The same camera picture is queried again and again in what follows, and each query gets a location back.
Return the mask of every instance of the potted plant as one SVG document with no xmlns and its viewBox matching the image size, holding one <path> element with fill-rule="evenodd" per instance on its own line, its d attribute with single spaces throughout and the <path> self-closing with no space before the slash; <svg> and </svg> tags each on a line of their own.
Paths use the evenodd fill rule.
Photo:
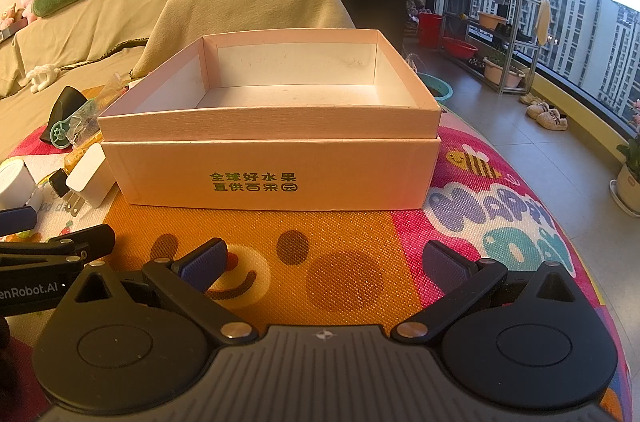
<svg viewBox="0 0 640 422">
<path fill-rule="evenodd" d="M 636 138 L 629 139 L 628 144 L 618 145 L 618 151 L 625 156 L 626 163 L 618 174 L 616 191 L 620 200 L 640 215 L 640 99 L 631 108 L 636 113 L 630 124 L 637 133 Z"/>
<path fill-rule="evenodd" d="M 484 58 L 484 77 L 489 79 L 492 83 L 499 85 L 505 61 L 506 55 L 503 52 L 495 52 L 490 56 L 486 56 Z M 516 68 L 512 60 L 509 66 L 509 73 L 507 74 L 505 86 L 516 87 L 520 84 L 520 80 L 523 77 L 524 72 Z"/>
</svg>

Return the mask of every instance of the pink box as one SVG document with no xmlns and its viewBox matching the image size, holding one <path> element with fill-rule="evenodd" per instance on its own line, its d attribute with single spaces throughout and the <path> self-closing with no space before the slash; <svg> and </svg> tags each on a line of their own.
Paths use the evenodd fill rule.
<svg viewBox="0 0 640 422">
<path fill-rule="evenodd" d="M 377 30 L 204 36 L 98 119 L 132 204 L 420 208 L 440 107 Z"/>
</svg>

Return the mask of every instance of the box lid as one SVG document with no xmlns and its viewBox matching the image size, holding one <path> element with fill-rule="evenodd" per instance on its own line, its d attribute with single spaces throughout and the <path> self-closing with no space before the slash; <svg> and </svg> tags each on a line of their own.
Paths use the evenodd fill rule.
<svg viewBox="0 0 640 422">
<path fill-rule="evenodd" d="M 98 118 L 104 140 L 434 139 L 440 106 L 377 30 L 204 36 Z"/>
</svg>

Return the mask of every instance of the metal screw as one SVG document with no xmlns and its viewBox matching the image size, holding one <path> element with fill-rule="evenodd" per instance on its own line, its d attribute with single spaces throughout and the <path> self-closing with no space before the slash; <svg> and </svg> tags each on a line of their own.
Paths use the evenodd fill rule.
<svg viewBox="0 0 640 422">
<path fill-rule="evenodd" d="M 253 329 L 251 325 L 242 321 L 226 323 L 225 325 L 222 325 L 222 328 L 220 328 L 220 333 L 229 339 L 240 339 L 246 337 L 251 335 L 252 331 Z"/>
<path fill-rule="evenodd" d="M 405 321 L 396 326 L 396 332 L 407 339 L 415 339 L 427 335 L 429 329 L 424 323 L 417 321 Z"/>
</svg>

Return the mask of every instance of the teal basin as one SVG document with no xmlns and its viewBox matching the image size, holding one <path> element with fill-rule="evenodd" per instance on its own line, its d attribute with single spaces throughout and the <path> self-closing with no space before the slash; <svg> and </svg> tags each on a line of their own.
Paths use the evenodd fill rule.
<svg viewBox="0 0 640 422">
<path fill-rule="evenodd" d="M 418 72 L 418 77 L 427 86 L 438 103 L 444 103 L 453 95 L 453 88 L 446 81 L 423 72 Z"/>
</svg>

